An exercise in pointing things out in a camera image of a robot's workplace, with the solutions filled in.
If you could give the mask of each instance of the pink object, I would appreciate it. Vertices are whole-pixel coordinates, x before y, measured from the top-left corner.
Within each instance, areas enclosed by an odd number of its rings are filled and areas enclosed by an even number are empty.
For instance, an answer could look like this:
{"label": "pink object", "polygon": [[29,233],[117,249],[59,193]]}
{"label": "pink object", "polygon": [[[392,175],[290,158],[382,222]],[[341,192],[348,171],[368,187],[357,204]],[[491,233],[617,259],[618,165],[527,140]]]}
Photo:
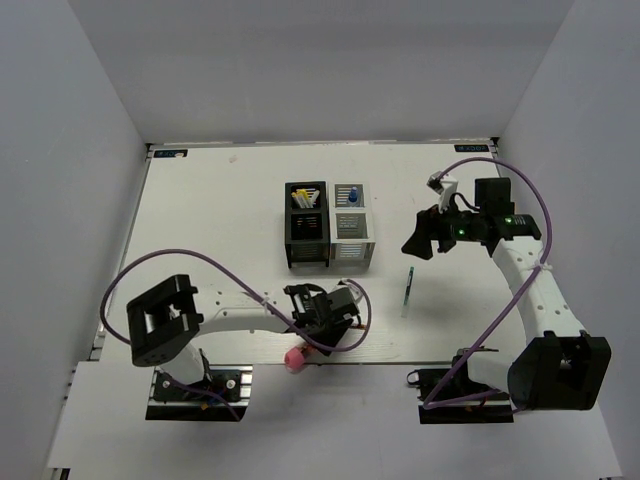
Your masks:
{"label": "pink object", "polygon": [[298,347],[293,347],[284,355],[284,364],[290,370],[296,371],[304,365],[304,354]]}

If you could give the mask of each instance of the cable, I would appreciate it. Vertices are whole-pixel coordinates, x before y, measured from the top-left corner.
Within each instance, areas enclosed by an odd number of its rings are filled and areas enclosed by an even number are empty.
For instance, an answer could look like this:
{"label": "cable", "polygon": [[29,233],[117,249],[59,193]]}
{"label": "cable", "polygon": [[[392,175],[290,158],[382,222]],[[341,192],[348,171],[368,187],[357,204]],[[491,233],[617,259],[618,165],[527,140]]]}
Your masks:
{"label": "cable", "polygon": [[456,197],[460,197],[460,200],[462,200],[462,203],[464,203],[469,210],[473,210],[474,212],[479,212],[480,211],[480,209],[478,207],[475,207],[475,206],[471,205],[469,200],[467,200],[466,197],[463,194],[461,194],[460,192],[455,192],[453,195],[451,195],[451,198],[449,198],[449,203],[451,203],[451,202],[455,203]]}
{"label": "cable", "polygon": [[197,393],[199,395],[211,397],[217,400],[218,402],[222,403],[225,407],[227,407],[229,412],[231,412],[231,415],[233,415],[233,418],[235,418],[236,422],[240,421],[240,417],[238,416],[236,411],[233,409],[233,407],[229,404],[229,402],[227,402],[224,398],[222,398],[222,396],[218,395],[217,393],[211,392],[209,390],[203,390],[201,388],[190,387],[189,385],[185,385],[184,383],[177,381],[175,378],[171,377],[170,375],[167,375],[167,378],[169,379],[169,383],[171,383],[174,387],[178,387],[179,389],[184,390],[185,392]]}
{"label": "cable", "polygon": [[[433,390],[431,390],[431,392],[429,392],[429,395],[427,395],[427,398],[424,400],[424,404],[423,404],[423,407],[426,410],[430,410],[432,408],[442,407],[442,406],[445,406],[445,405],[451,405],[452,403],[457,403],[457,402],[460,402],[460,401],[464,401],[463,399],[465,397],[459,397],[459,398],[452,398],[452,399],[449,399],[449,400],[443,400],[441,402],[433,402],[432,403],[432,401],[436,397],[436,395],[438,395],[438,393],[440,393],[442,388],[454,377],[454,375],[458,372],[458,370],[460,370],[462,365],[464,365],[465,362],[467,360],[469,360],[469,357],[471,357],[471,355],[473,353],[475,353],[482,346],[482,344],[489,337],[489,335],[491,335],[494,332],[494,330],[496,328],[498,328],[498,325],[500,325],[500,323],[502,323],[502,321],[509,314],[509,312],[511,312],[511,310],[513,310],[513,307],[516,306],[516,304],[518,303],[520,298],[522,298],[524,293],[531,286],[533,281],[536,279],[536,277],[538,276],[538,274],[542,270],[542,266],[541,265],[544,264],[547,261],[547,258],[549,257],[549,253],[551,253],[551,245],[553,243],[553,229],[552,229],[552,225],[551,225],[551,214],[549,213],[549,209],[547,208],[547,204],[545,203],[544,199],[542,198],[542,195],[540,194],[540,192],[538,191],[536,186],[533,184],[533,182],[520,169],[518,169],[518,168],[516,168],[516,167],[514,167],[512,165],[509,165],[508,163],[504,162],[503,160],[499,160],[499,159],[484,158],[484,157],[471,157],[471,158],[465,158],[464,160],[460,160],[459,162],[456,162],[453,165],[450,165],[449,167],[445,168],[438,175],[437,179],[441,180],[442,177],[444,177],[446,174],[448,174],[453,169],[455,169],[455,168],[457,168],[457,167],[459,167],[461,165],[464,165],[465,163],[471,163],[471,162],[487,162],[487,163],[493,163],[493,164],[496,164],[496,165],[500,165],[500,166],[502,166],[502,167],[504,167],[504,168],[506,168],[508,170],[511,170],[515,174],[517,174],[529,186],[529,188],[531,189],[531,191],[535,195],[536,199],[538,200],[538,203],[540,204],[540,208],[542,209],[542,214],[544,215],[544,221],[545,221],[545,224],[546,224],[546,227],[547,227],[547,241],[546,241],[544,249],[542,251],[542,255],[540,256],[539,265],[537,265],[536,267],[533,268],[533,270],[531,271],[531,275],[529,275],[529,278],[527,278],[525,280],[525,282],[522,284],[522,286],[513,295],[513,298],[511,299],[511,301],[507,304],[506,307],[504,307],[504,309],[500,312],[500,314],[496,317],[496,319],[493,322],[491,322],[491,325],[489,325],[489,327],[487,327],[487,329],[478,337],[478,339],[474,342],[474,344],[471,345],[471,347],[462,355],[462,357],[460,357],[460,359],[451,367],[451,369],[449,369],[449,371],[447,371],[447,373],[442,377],[442,379],[433,388]],[[484,394],[476,394],[476,395],[490,396],[490,395],[493,395],[494,392],[495,392],[494,390],[489,390],[489,391],[485,392]]]}
{"label": "cable", "polygon": [[213,267],[217,268],[222,273],[224,273],[227,277],[229,277],[231,280],[233,280],[238,285],[240,285],[240,287],[242,287],[245,290],[245,292],[247,292],[247,295],[249,297],[251,297],[254,301],[256,301],[257,303],[259,303],[261,305],[265,305],[267,307],[267,309],[271,313],[273,313],[276,317],[278,317],[280,320],[282,320],[291,330],[293,330],[295,333],[297,333],[309,345],[312,345],[312,346],[314,346],[314,347],[316,347],[316,348],[318,348],[320,350],[325,350],[325,351],[328,351],[328,352],[348,352],[348,351],[351,351],[351,350],[359,347],[362,344],[362,342],[364,342],[364,340],[367,338],[367,335],[369,335],[369,330],[371,328],[371,317],[372,317],[371,299],[369,298],[369,295],[364,290],[364,288],[362,288],[362,285],[360,285],[355,280],[346,279],[345,282],[350,283],[351,285],[355,286],[358,290],[360,290],[360,292],[362,292],[362,295],[364,296],[365,302],[367,303],[367,324],[365,325],[364,331],[363,331],[362,335],[360,336],[360,338],[356,342],[354,342],[353,344],[347,345],[346,347],[331,347],[329,345],[324,345],[324,344],[322,344],[320,342],[316,342],[309,335],[307,335],[304,331],[302,331],[300,328],[296,327],[295,324],[291,320],[289,320],[284,313],[282,313],[280,310],[278,310],[276,307],[274,307],[271,303],[265,302],[264,297],[262,297],[258,292],[256,292],[253,288],[251,288],[246,283],[244,283],[233,272],[231,272],[230,270],[225,268],[223,265],[221,265],[220,263],[215,261],[213,258],[211,258],[211,257],[209,257],[207,255],[204,255],[202,253],[195,252],[193,250],[182,249],[182,248],[167,248],[167,249],[156,250],[155,252],[147,253],[146,255],[143,255],[142,257],[138,258],[137,260],[134,260],[129,265],[124,267],[120,271],[120,273],[118,273],[118,275],[116,275],[116,277],[111,281],[111,283],[109,284],[109,286],[107,287],[107,289],[106,289],[106,291],[104,293],[104,296],[102,297],[102,302],[100,302],[100,321],[102,321],[102,324],[104,325],[104,328],[111,335],[116,337],[121,342],[124,342],[127,345],[131,344],[131,342],[127,338],[125,338],[122,335],[120,335],[118,332],[116,332],[113,329],[113,327],[111,325],[109,325],[109,322],[107,321],[107,316],[106,316],[106,313],[105,313],[107,302],[109,301],[109,297],[113,293],[113,290],[116,288],[118,283],[124,278],[124,276],[127,273],[129,273],[131,270],[133,270],[135,267],[137,267],[141,263],[144,263],[147,260],[151,260],[152,258],[155,258],[155,257],[160,257],[162,255],[174,255],[174,254],[175,255],[187,255],[187,256],[190,256],[190,257],[195,257],[195,258],[198,258],[198,259],[208,263],[209,265],[212,265]]}

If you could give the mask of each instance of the blue object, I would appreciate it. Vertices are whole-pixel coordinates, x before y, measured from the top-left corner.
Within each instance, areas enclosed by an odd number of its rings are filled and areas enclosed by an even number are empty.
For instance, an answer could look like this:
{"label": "blue object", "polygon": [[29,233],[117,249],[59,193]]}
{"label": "blue object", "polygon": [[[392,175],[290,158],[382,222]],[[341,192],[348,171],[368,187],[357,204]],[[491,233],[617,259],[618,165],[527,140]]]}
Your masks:
{"label": "blue object", "polygon": [[358,187],[351,187],[348,202],[350,205],[356,205],[358,203]]}

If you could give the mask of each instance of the gray wall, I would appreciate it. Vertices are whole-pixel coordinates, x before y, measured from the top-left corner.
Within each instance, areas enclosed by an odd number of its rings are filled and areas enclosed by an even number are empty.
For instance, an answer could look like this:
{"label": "gray wall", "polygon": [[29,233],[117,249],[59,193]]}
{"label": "gray wall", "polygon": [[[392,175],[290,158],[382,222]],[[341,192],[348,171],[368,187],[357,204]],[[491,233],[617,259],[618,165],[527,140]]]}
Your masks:
{"label": "gray wall", "polygon": [[638,19],[635,0],[577,0],[501,148],[549,203],[554,272],[567,300],[612,345],[600,405],[630,479],[640,478]]}
{"label": "gray wall", "polygon": [[70,0],[147,142],[499,135],[572,0]]}
{"label": "gray wall", "polygon": [[2,478],[40,478],[143,159],[67,2],[0,2]]}

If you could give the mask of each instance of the blue cap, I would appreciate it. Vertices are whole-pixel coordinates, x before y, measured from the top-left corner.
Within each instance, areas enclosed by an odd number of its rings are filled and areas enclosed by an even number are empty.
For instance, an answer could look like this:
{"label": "blue cap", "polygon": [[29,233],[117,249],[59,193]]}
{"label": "blue cap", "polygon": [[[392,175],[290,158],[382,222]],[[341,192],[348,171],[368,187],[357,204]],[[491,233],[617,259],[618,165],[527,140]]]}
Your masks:
{"label": "blue cap", "polygon": [[349,192],[349,202],[356,203],[358,201],[358,187],[351,187]]}

